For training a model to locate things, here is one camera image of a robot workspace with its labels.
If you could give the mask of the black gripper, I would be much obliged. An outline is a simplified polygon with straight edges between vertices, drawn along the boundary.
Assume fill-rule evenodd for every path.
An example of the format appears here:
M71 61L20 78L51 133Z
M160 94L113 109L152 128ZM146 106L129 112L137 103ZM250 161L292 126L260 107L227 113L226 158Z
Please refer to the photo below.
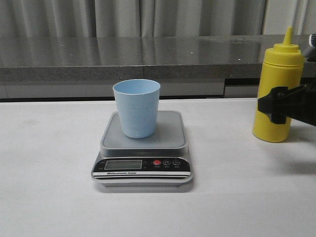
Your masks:
M286 124L291 110L288 87L274 87L270 93L258 99L257 110L265 114L273 124ZM316 81L300 86L295 91L292 118L316 125Z

